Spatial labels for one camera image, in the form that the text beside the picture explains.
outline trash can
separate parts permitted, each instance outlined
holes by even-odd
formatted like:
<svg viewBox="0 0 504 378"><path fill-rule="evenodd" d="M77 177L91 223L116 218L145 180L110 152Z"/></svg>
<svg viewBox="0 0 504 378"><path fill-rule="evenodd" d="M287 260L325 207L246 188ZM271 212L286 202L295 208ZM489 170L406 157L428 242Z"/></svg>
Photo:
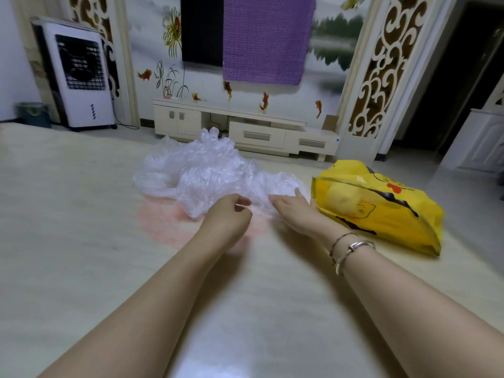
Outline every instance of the trash can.
<svg viewBox="0 0 504 378"><path fill-rule="evenodd" d="M49 118L49 106L41 102L16 103L18 117L22 118L24 124L30 126L51 128Z"/></svg>

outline white tv cabinet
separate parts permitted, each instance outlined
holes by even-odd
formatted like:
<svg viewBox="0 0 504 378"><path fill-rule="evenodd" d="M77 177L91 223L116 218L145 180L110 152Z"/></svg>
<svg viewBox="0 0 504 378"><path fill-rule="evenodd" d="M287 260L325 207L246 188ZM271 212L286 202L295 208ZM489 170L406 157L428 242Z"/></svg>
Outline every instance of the white tv cabinet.
<svg viewBox="0 0 504 378"><path fill-rule="evenodd" d="M178 141L193 141L202 128L210 128L210 114L229 116L229 137L244 151L289 156L300 151L335 155L339 136L328 130L305 127L306 122L250 114L210 106L204 101L153 99L156 134Z"/></svg>

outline drawer handle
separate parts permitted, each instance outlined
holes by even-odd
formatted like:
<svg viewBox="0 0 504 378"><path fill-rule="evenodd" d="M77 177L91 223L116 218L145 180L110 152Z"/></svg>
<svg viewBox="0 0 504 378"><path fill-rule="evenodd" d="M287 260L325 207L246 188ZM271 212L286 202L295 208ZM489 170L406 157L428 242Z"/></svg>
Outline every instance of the drawer handle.
<svg viewBox="0 0 504 378"><path fill-rule="evenodd" d="M310 147L317 147L318 149L323 149L326 146L326 143L320 142L318 140L299 139L299 145L308 145Z"/></svg>
<svg viewBox="0 0 504 378"><path fill-rule="evenodd" d="M249 139L270 140L271 134L261 134L261 133L252 133L250 131L244 131L243 137Z"/></svg>

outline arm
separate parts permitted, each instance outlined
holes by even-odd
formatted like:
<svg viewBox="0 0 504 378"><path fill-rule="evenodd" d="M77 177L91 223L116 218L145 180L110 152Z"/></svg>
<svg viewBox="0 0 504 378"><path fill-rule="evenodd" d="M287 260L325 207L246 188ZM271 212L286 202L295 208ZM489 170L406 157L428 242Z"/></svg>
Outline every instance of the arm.
<svg viewBox="0 0 504 378"><path fill-rule="evenodd" d="M270 196L294 230L330 249L349 230L296 197ZM359 236L342 238L333 250L343 255ZM504 376L504 335L373 248L349 255L342 272L371 319L412 378Z"/></svg>
<svg viewBox="0 0 504 378"><path fill-rule="evenodd" d="M218 200L191 241L39 378L162 377L207 273L247 230L248 205Z"/></svg>

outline bracelet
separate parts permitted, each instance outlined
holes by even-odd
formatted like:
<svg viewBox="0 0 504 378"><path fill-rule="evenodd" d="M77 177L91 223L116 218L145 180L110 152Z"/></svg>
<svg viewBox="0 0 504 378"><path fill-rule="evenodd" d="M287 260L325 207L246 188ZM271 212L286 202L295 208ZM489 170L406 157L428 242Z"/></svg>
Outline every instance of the bracelet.
<svg viewBox="0 0 504 378"><path fill-rule="evenodd" d="M347 232L347 233L344 233L343 235L341 235L340 237L338 237L336 239L336 241L334 242L333 246L331 247L331 250L329 251L329 255L331 256L331 259L333 259L333 251L334 251L334 247L336 246L336 244L338 243L338 241L340 241L343 237L345 236L348 236L348 235L355 235L355 236L358 236L355 232Z"/></svg>
<svg viewBox="0 0 504 378"><path fill-rule="evenodd" d="M345 260L347 259L347 257L351 254L351 253L354 253L355 250L357 248L359 248L360 246L363 246L363 245L368 245L370 246L371 248L373 249L376 249L375 247L375 243L373 243L372 241L369 241L369 240L362 240L362 241L358 241L356 243L353 243L351 244L349 247L348 247L348 251L346 251L346 253L341 256L337 261L336 261L336 275L339 276L340 275L340 269L341 269L341 266L344 264Z"/></svg>

